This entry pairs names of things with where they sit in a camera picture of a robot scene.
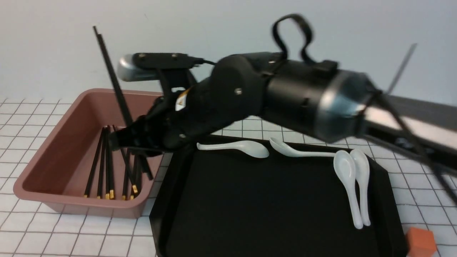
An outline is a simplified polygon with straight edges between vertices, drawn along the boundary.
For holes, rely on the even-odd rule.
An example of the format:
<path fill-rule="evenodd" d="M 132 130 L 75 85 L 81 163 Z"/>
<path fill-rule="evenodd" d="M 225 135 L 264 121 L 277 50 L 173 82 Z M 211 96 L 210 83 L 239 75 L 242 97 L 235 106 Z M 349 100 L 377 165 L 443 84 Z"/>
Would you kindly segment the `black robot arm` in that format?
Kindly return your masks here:
<path fill-rule="evenodd" d="M 358 137 L 426 163 L 416 138 L 441 174 L 456 175 L 456 107 L 382 93 L 364 73 L 337 63 L 282 60 L 280 53 L 234 54 L 196 82 L 191 68 L 207 61 L 176 53 L 139 53 L 120 60 L 124 81 L 158 80 L 164 95 L 132 120 L 113 79 L 127 127 L 113 132 L 113 150 L 144 156 L 174 152 L 230 124 L 258 116 L 334 143 Z"/>

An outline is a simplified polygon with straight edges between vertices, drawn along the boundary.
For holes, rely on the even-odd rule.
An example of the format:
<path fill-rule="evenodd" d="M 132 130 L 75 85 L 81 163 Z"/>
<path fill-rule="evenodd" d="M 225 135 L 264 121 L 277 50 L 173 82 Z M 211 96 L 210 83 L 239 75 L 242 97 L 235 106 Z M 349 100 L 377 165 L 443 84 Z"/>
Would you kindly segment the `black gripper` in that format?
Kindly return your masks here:
<path fill-rule="evenodd" d="M 148 114 L 111 132 L 108 136 L 111 149 L 127 148 L 137 156 L 154 157 L 179 150 L 213 133 L 215 107 L 210 90 L 192 87 L 173 94 L 173 102 L 179 96 L 186 96 L 183 109 L 177 111 L 175 104 L 167 109 L 163 102 L 156 101 Z"/>

